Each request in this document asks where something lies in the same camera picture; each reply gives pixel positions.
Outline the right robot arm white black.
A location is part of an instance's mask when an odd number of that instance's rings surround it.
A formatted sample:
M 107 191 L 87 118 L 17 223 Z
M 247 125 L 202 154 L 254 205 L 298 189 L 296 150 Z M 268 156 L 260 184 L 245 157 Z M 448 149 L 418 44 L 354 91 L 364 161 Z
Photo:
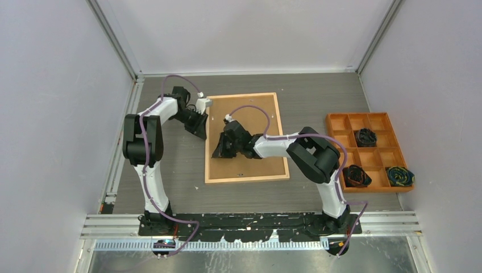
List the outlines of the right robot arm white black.
M 342 166 L 340 152 L 333 141 L 311 127 L 289 135 L 250 134 L 238 121 L 232 120 L 226 122 L 212 158 L 230 159 L 242 154 L 248 159 L 291 159 L 317 186 L 323 207 L 316 225 L 336 234 L 347 226 L 351 211 L 340 190 Z

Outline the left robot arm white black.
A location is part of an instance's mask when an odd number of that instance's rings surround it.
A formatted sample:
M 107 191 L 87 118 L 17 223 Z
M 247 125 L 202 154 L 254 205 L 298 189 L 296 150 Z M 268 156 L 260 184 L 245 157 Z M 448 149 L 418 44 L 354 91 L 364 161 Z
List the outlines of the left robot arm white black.
M 134 167 L 144 194 L 144 213 L 139 217 L 140 229 L 146 234 L 168 235 L 177 220 L 173 218 L 169 198 L 165 192 L 160 161 L 164 154 L 162 126 L 177 120 L 187 132 L 205 140 L 207 109 L 213 104 L 202 92 L 195 104 L 189 103 L 191 93 L 175 86 L 171 93 L 160 95 L 144 111 L 124 118 L 123 156 Z

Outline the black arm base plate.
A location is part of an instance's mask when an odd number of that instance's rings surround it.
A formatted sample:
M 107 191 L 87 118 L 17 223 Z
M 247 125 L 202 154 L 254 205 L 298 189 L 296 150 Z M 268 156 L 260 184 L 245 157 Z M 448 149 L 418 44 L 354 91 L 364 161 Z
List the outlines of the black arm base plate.
M 280 242 L 310 242 L 320 237 L 344 237 L 362 229 L 357 214 L 337 226 L 314 212 L 301 213 L 180 213 L 172 220 L 145 212 L 137 217 L 140 236 L 167 236 L 192 242 L 266 242 L 277 237 Z

